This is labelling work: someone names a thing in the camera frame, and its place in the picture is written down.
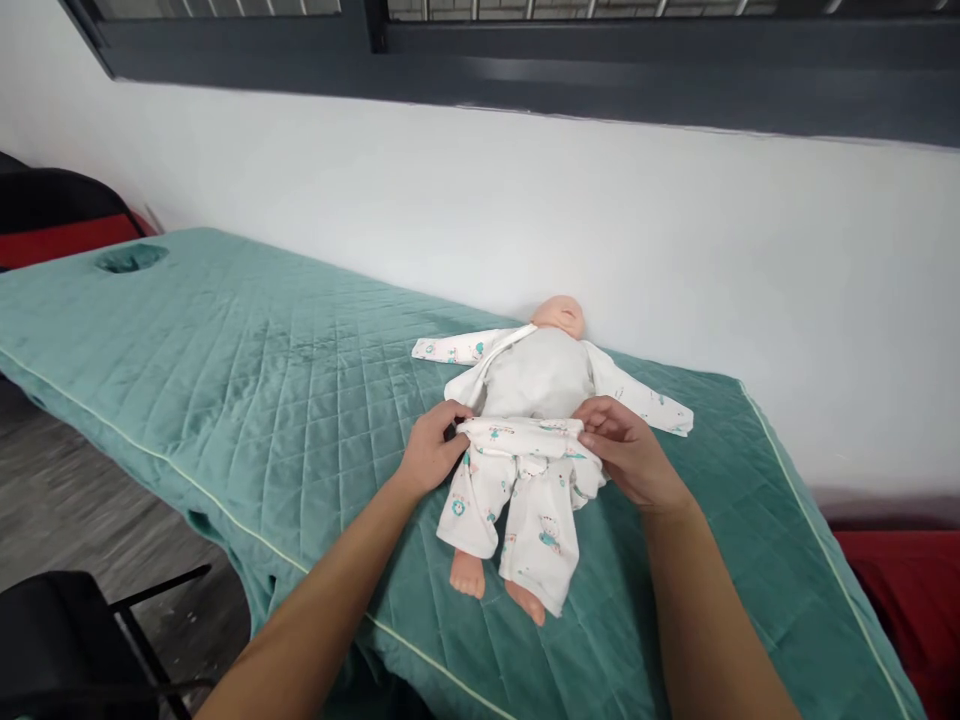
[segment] chair leg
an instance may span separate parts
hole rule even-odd
[[[209,564],[195,567],[193,570],[183,573],[183,575],[177,575],[175,578],[171,578],[166,582],[160,583],[159,585],[154,585],[151,588],[142,590],[141,592],[135,593],[130,597],[124,598],[123,600],[117,600],[117,602],[110,605],[110,611],[120,612],[124,608],[131,608],[134,605],[142,603],[144,600],[149,600],[152,597],[156,597],[160,593],[165,593],[167,590],[172,590],[173,588],[183,585],[184,583],[188,583],[191,580],[201,578],[210,572],[211,567],[212,566]]]
[[[140,657],[143,658],[144,663],[146,663],[147,668],[150,670],[150,674],[153,675],[154,683],[157,685],[170,685],[170,676],[167,675],[167,671],[163,669],[160,658],[158,658],[157,654],[153,651],[153,647],[150,645],[150,641],[147,640],[147,636],[144,634],[143,628],[140,627],[140,623],[133,617],[133,612],[131,612],[129,607],[122,607],[117,611],[117,614],[120,616],[123,624],[127,626],[127,630],[130,632],[130,639],[133,640],[133,644],[136,645],[137,650],[140,651]],[[187,710],[187,706],[183,704],[183,698],[176,694],[166,695],[165,697],[167,703],[170,705],[170,710],[177,720],[190,720],[190,711]]]

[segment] window frame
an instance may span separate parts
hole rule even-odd
[[[394,23],[104,20],[60,0],[114,79],[960,147],[960,18]]]

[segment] green piping trim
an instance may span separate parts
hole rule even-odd
[[[744,386],[743,381],[738,380],[737,382],[740,384],[740,392],[743,393],[743,396],[747,399],[747,402],[750,403],[750,407],[753,408],[753,414],[756,415],[757,420],[760,421],[760,426],[763,428],[763,432],[767,436],[767,441],[770,443],[770,447],[773,448],[773,454],[776,456],[777,462],[780,464],[780,470],[783,471],[783,477],[786,478],[787,485],[789,485],[790,489],[793,491],[793,497],[797,501],[797,506],[800,508],[800,512],[803,513],[803,517],[806,519],[807,525],[810,526],[810,531],[813,533],[813,537],[816,538],[817,544],[820,546],[820,551],[823,553],[823,557],[826,559],[827,565],[830,566],[830,570],[833,572],[833,576],[836,578],[837,584],[840,586],[840,590],[843,592],[843,597],[846,598],[847,604],[850,606],[850,612],[853,613],[853,617],[857,621],[857,625],[860,627],[860,632],[863,633],[863,638],[867,641],[867,647],[869,647],[870,652],[873,653],[873,659],[876,660],[877,665],[880,667],[880,671],[883,673],[883,677],[886,678],[887,684],[890,686],[890,691],[893,693],[893,697],[897,701],[897,705],[900,707],[900,712],[903,715],[904,720],[911,720],[910,713],[907,712],[907,707],[904,705],[903,698],[900,697],[900,692],[897,690],[897,686],[893,682],[893,678],[890,677],[887,666],[884,665],[883,660],[880,659],[880,654],[877,652],[876,647],[874,647],[873,640],[870,639],[870,633],[867,632],[867,628],[863,624],[860,613],[857,612],[857,608],[853,604],[853,598],[850,597],[850,593],[847,591],[847,586],[843,584],[843,579],[840,577],[840,573],[837,572],[837,567],[833,564],[833,559],[830,557],[830,553],[827,552],[826,545],[823,544],[823,540],[817,533],[817,529],[813,526],[813,520],[810,519],[810,515],[807,514],[807,510],[804,508],[803,502],[800,500],[800,493],[797,492],[797,488],[793,484],[790,473],[787,472],[787,468],[783,464],[783,458],[780,457],[780,451],[777,449],[777,443],[773,441],[773,437],[770,435],[770,430],[767,427],[767,423],[763,419],[763,413],[760,412],[757,404],[753,401],[753,398],[750,397],[750,394],[747,392],[747,388]]]
[[[157,458],[158,460],[162,460],[162,461],[164,461],[165,463],[167,463],[167,465],[169,465],[178,475],[180,475],[181,477],[183,477],[184,480],[186,480],[187,482],[189,482],[191,485],[193,485],[195,488],[197,488],[197,490],[199,490],[199,491],[202,492],[204,495],[206,495],[206,496],[210,499],[210,501],[211,501],[214,505],[216,505],[224,515],[227,516],[227,518],[230,520],[230,522],[232,522],[234,525],[236,525],[238,528],[240,528],[241,530],[243,530],[245,533],[247,533],[247,534],[250,535],[251,537],[256,538],[257,540],[259,540],[260,542],[262,542],[264,545],[266,545],[268,548],[270,548],[270,550],[272,550],[272,551],[277,555],[277,557],[280,557],[280,558],[282,558],[283,560],[286,560],[290,565],[292,565],[293,567],[297,568],[297,570],[301,571],[304,575],[306,575],[307,573],[310,572],[308,568],[305,568],[303,565],[301,565],[299,562],[297,562],[297,561],[294,560],[293,558],[285,555],[279,548],[275,547],[269,540],[267,540],[266,538],[258,535],[257,533],[255,533],[255,532],[254,532],[253,530],[251,530],[250,528],[248,528],[248,527],[246,527],[245,525],[241,524],[240,521],[238,521],[233,515],[231,515],[231,514],[230,514],[230,511],[227,510],[227,509],[220,503],[220,501],[219,501],[212,493],[210,493],[206,488],[204,488],[202,485],[200,485],[200,483],[198,483],[196,480],[194,480],[194,479],[191,478],[189,475],[187,475],[187,474],[186,474],[183,470],[181,470],[179,467],[177,467],[176,464],[174,464],[174,462],[173,462],[170,458],[168,458],[168,457],[166,457],[166,456],[164,456],[164,455],[161,455],[160,453],[154,452],[154,451],[151,450],[150,448],[144,447],[143,445],[141,445],[140,443],[138,443],[136,440],[134,440],[133,438],[131,438],[129,435],[127,435],[125,432],[123,432],[123,431],[122,431],[120,428],[118,428],[116,425],[114,425],[112,422],[110,422],[109,420],[106,420],[106,419],[103,418],[99,413],[97,413],[96,411],[90,409],[89,407],[87,407],[86,405],[84,405],[82,402],[80,402],[79,400],[77,400],[75,397],[73,397],[73,395],[71,395],[71,394],[68,393],[66,390],[64,390],[63,388],[61,388],[60,386],[58,386],[58,385],[57,385],[56,383],[54,383],[52,380],[44,377],[44,376],[41,375],[40,373],[38,373],[38,372],[36,372],[36,371],[31,370],[30,368],[28,368],[26,365],[24,365],[20,360],[18,360],[16,357],[14,357],[10,352],[8,352],[7,350],[5,350],[4,348],[0,348],[0,352],[2,352],[4,355],[6,355],[8,358],[10,358],[13,362],[15,362],[17,365],[19,365],[22,370],[24,370],[24,371],[27,372],[27,373],[30,373],[31,375],[33,375],[33,376],[36,377],[36,378],[39,378],[40,380],[42,380],[43,382],[45,382],[47,385],[49,385],[50,387],[52,387],[54,390],[56,390],[58,393],[60,393],[63,397],[67,398],[67,399],[70,400],[72,403],[74,403],[77,407],[80,407],[80,408],[82,408],[83,410],[86,410],[86,411],[87,411],[88,413],[90,413],[93,417],[95,417],[97,420],[99,420],[100,422],[102,422],[104,425],[106,425],[108,428],[110,428],[111,430],[113,430],[113,431],[114,431],[115,433],[117,433],[120,437],[122,437],[124,440],[126,440],[128,443],[130,443],[133,447],[137,448],[137,449],[140,450],[141,452],[145,452],[145,453],[147,453],[148,455],[151,455],[151,456]],[[391,628],[391,627],[388,626],[388,625],[384,625],[382,622],[380,622],[379,620],[377,620],[376,618],[374,618],[372,615],[370,615],[370,613],[364,613],[364,617],[366,617],[366,618],[367,618],[370,622],[372,622],[376,627],[380,628],[380,629],[383,630],[385,633],[387,633],[388,635],[392,636],[395,640],[397,640],[398,642],[400,642],[402,645],[404,645],[404,646],[406,646],[407,648],[409,648],[410,650],[412,650],[412,651],[413,651],[418,657],[420,657],[424,662],[426,662],[426,663],[429,664],[429,665],[432,665],[436,670],[439,670],[443,675],[445,675],[448,679],[450,679],[457,687],[459,687],[459,688],[460,688],[461,690],[463,690],[467,695],[469,695],[470,697],[472,697],[474,700],[476,700],[477,702],[479,702],[481,705],[483,705],[484,707],[488,708],[489,710],[492,710],[492,711],[495,712],[497,715],[499,715],[499,716],[502,717],[502,718],[505,718],[506,720],[517,720],[517,718],[515,718],[513,715],[511,715],[510,713],[508,713],[506,710],[504,710],[504,709],[502,709],[502,708],[494,705],[492,702],[490,702],[489,700],[487,700],[485,697],[483,697],[482,695],[480,695],[479,693],[477,693],[476,690],[473,690],[472,688],[470,688],[466,683],[463,682],[463,680],[461,680],[460,678],[458,678],[456,675],[454,675],[454,674],[451,673],[449,670],[447,670],[447,668],[443,667],[443,665],[441,665],[440,663],[438,663],[436,660],[434,660],[432,657],[430,657],[429,655],[427,655],[425,652],[423,652],[423,651],[422,651],[420,648],[418,648],[416,645],[414,645],[414,644],[411,643],[409,640],[407,640],[405,637],[403,637],[402,635],[400,635],[396,630],[394,630],[393,628]]]

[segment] baby pants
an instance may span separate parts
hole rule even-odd
[[[500,576],[533,593],[560,617],[580,558],[573,511],[604,485],[600,459],[577,436],[579,420],[473,418],[457,432],[470,447],[457,468],[437,537],[465,553],[489,558],[494,523],[511,502]]]

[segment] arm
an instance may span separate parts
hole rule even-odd
[[[693,430],[693,411],[690,408],[656,392],[618,368],[613,358],[593,343],[584,341],[583,345],[590,358],[595,394],[616,398],[650,427],[681,437],[690,434]]]
[[[476,365],[485,352],[501,337],[511,332],[514,330],[482,330],[448,338],[420,338],[413,346],[410,356],[418,360]]]
[[[609,397],[574,413],[580,441],[639,508],[660,654],[678,720],[800,720],[737,596],[713,533],[653,431]]]
[[[469,445],[466,435],[444,443],[444,429],[472,415],[448,400],[416,422],[400,469],[250,641],[197,720],[317,717],[401,531]]]

